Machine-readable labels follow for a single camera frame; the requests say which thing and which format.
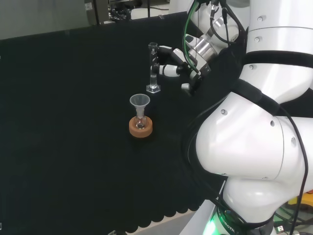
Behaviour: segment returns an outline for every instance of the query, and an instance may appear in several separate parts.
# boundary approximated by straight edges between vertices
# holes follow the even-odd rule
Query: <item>wall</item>
[[[88,25],[84,0],[0,0],[0,39]]]

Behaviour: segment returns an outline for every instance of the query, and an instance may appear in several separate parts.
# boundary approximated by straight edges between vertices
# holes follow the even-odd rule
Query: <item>glass funnel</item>
[[[134,105],[137,111],[137,115],[134,119],[135,126],[138,129],[144,129],[147,125],[144,110],[147,104],[150,103],[150,98],[146,94],[135,94],[130,98],[130,103]]]

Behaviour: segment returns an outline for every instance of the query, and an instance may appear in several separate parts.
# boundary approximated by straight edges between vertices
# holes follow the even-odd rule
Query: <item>floor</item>
[[[146,7],[145,4],[143,4],[142,8],[132,10],[132,20],[148,17],[148,9],[143,8],[143,7]],[[151,7],[156,7],[160,9],[169,9],[170,4],[166,0],[152,0]],[[158,16],[158,15],[167,15],[167,14],[168,14],[168,10],[157,10],[153,8],[150,9],[151,17]]]

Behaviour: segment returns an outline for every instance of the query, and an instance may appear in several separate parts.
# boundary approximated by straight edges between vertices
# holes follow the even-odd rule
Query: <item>black strap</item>
[[[280,109],[279,103],[244,80],[238,79],[231,91],[258,105],[272,115],[277,114]]]
[[[253,51],[245,55],[243,64],[296,65],[313,69],[313,55],[294,51]]]
[[[220,220],[220,223],[230,235],[242,235],[242,234],[257,235],[256,231],[259,232],[260,230],[270,231],[269,233],[264,233],[264,234],[270,234],[273,229],[274,215],[270,219],[261,223],[237,224],[232,221],[232,219],[230,218],[230,215],[227,215],[227,212],[231,213],[230,211],[223,211],[219,207],[217,207],[216,212]]]

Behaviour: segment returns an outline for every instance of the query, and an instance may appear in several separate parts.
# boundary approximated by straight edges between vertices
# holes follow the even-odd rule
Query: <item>funnel stem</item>
[[[140,108],[140,109],[136,109],[136,111],[137,111],[137,118],[143,118],[144,117],[145,109]]]

